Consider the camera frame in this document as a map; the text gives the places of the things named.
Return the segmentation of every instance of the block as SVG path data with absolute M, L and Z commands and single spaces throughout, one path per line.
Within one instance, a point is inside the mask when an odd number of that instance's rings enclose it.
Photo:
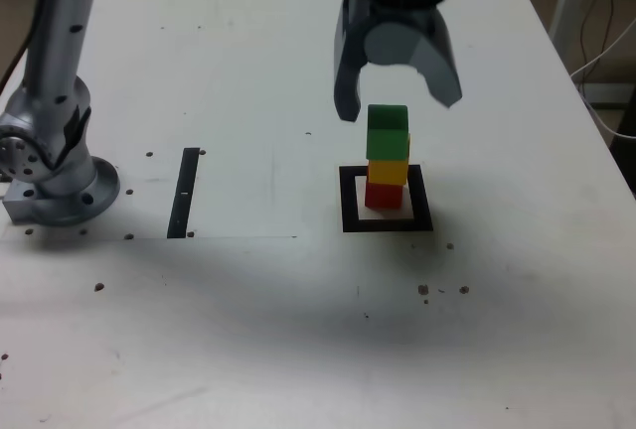
M 408 159 L 402 161 L 369 161 L 369 182 L 404 186 L 408 178 Z
M 365 206 L 371 209 L 401 208 L 403 186 L 391 184 L 373 184 L 367 180 L 365 188 Z
M 370 104 L 368 129 L 408 132 L 408 108 L 401 104 Z
M 408 157 L 408 131 L 370 129 L 367 131 L 367 159 L 403 161 Z
M 367 159 L 403 161 L 408 156 L 408 108 L 370 104 L 367 125 Z

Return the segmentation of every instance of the black outline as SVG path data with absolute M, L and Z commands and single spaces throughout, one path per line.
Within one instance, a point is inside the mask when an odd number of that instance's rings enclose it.
M 408 166 L 408 191 L 413 218 L 360 219 L 356 177 L 367 176 L 367 166 L 340 166 L 340 202 L 343 232 L 418 232 L 432 231 L 433 222 L 428 208 L 424 179 L 417 164 Z
M 184 148 L 183 150 L 175 199 L 172 202 L 172 212 L 168 223 L 168 238 L 186 238 L 192 194 L 195 191 L 197 178 L 199 150 L 200 148 Z

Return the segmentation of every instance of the white table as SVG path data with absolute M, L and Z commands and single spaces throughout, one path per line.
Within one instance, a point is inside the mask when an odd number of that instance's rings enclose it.
M 365 109 L 409 106 L 429 234 L 341 231 L 339 2 L 95 0 L 88 143 L 122 193 L 30 236 L 1 213 L 2 429 L 634 427 L 636 209 L 529 0 L 441 6 L 451 110 L 364 70 Z

